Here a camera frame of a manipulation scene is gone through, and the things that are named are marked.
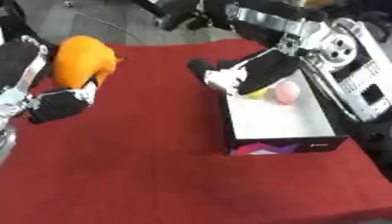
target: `gray floor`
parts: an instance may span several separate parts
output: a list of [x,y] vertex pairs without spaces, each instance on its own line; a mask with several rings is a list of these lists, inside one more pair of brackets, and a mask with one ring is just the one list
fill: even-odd
[[[43,38],[53,42],[60,42],[73,35],[88,35],[101,41],[124,45],[180,45],[236,38],[232,32],[214,28],[188,31],[181,27],[173,32],[160,31],[153,25],[154,17],[131,0],[74,0],[73,8],[66,8],[62,0],[17,1],[25,9],[31,27]],[[137,38],[78,15],[78,12],[115,24]]]

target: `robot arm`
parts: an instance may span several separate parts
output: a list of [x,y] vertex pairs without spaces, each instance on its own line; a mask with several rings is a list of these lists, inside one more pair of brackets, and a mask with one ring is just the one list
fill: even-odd
[[347,133],[392,179],[392,67],[385,52],[361,21],[339,18],[329,24],[322,12],[269,3],[226,1],[220,6],[230,27],[266,43],[268,50],[226,67],[193,60],[190,69],[230,95],[249,94],[303,70],[341,112]]
[[[116,70],[119,59],[94,38],[73,37],[56,46],[19,19],[0,18],[0,27],[1,164],[17,141],[17,131],[10,125],[14,117],[28,114],[32,123],[44,123],[81,113],[94,104],[95,92]],[[33,94],[45,78],[53,80],[55,89]]]

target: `orange object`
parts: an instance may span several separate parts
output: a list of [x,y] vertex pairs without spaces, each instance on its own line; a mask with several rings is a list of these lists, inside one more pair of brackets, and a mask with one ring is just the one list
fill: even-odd
[[95,75],[100,86],[120,61],[98,39],[72,37],[60,44],[53,65],[54,82],[62,88],[82,88]]

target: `ball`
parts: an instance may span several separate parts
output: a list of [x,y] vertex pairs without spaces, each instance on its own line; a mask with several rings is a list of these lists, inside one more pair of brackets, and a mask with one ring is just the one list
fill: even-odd
[[290,80],[282,81],[275,87],[275,98],[283,105],[290,105],[296,101],[301,93],[297,83]]

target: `silver metal part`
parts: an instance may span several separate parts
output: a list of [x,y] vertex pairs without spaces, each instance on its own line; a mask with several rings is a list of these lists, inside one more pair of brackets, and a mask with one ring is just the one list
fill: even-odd
[[204,82],[228,95],[236,95],[237,88],[246,78],[247,71],[245,69],[224,69],[206,72]]
[[95,83],[90,81],[84,88],[72,89],[70,91],[73,91],[76,99],[85,101],[89,105],[93,105],[97,88],[98,87],[95,85]]
[[8,126],[0,132],[0,165],[10,155],[17,144],[17,130]]
[[246,59],[229,69],[222,69],[220,71],[207,71],[204,77],[204,82],[211,88],[216,88],[228,95],[237,95],[238,87],[248,77],[248,72],[245,69],[245,65],[248,64],[251,60],[262,57],[272,51],[277,51],[277,49],[272,47],[269,50],[261,52],[250,59]]

